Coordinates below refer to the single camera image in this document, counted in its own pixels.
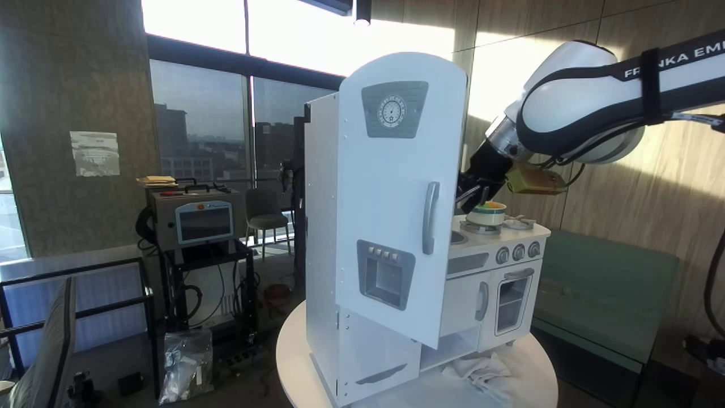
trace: refrigerator door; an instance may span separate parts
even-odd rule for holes
[[[389,54],[339,87],[339,306],[437,346],[467,79],[431,54]]]

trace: wall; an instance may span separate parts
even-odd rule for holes
[[[153,173],[137,0],[0,0],[0,135],[31,256],[136,242]],[[68,132],[114,132],[120,176],[76,176]]]
[[[470,74],[467,152],[533,68],[565,39],[596,42],[620,59],[725,28],[718,0],[389,0],[373,18],[454,30],[454,63]],[[725,229],[725,138],[698,125],[646,129],[642,144],[613,165],[589,165],[565,195],[511,198],[511,214],[547,226],[676,255],[681,276],[655,346],[655,359],[693,370],[685,334],[710,334],[702,289]],[[713,291],[725,319],[722,283]]]

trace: stove knob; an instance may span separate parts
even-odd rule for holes
[[[504,264],[506,261],[506,247],[501,247],[497,252],[496,252],[496,264],[501,266],[501,264]]]
[[[520,261],[522,255],[526,255],[526,247],[522,247],[522,246],[517,246],[513,252],[511,252],[511,259],[513,259],[513,261]]]
[[[540,246],[539,240],[528,246],[528,259],[536,259],[540,255]]]

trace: white plastic panel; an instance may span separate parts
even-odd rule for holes
[[[483,327],[492,311],[492,275],[470,275],[445,281],[441,336]]]
[[[325,391],[334,392],[339,376],[339,331],[334,306],[334,163],[337,163],[337,96],[307,105],[304,129],[306,188],[306,334]]]
[[[339,311],[339,356],[337,405],[346,405],[417,379],[420,344]]]
[[[339,89],[339,306],[437,346],[467,79],[428,54],[389,54]]]

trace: door handle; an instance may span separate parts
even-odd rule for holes
[[[489,286],[479,281],[477,286],[477,306],[475,306],[475,319],[483,322],[485,311],[489,308]]]
[[[424,209],[424,255],[432,255],[432,247],[435,247],[432,223],[435,223],[437,191],[440,191],[440,184],[431,182],[426,191],[426,209]]]
[[[385,370],[385,371],[378,371],[378,374],[371,374],[371,376],[364,376],[359,380],[356,380],[357,385],[364,385],[364,384],[378,384],[383,379],[389,379],[392,374],[400,371],[404,365],[397,365],[392,370]]]

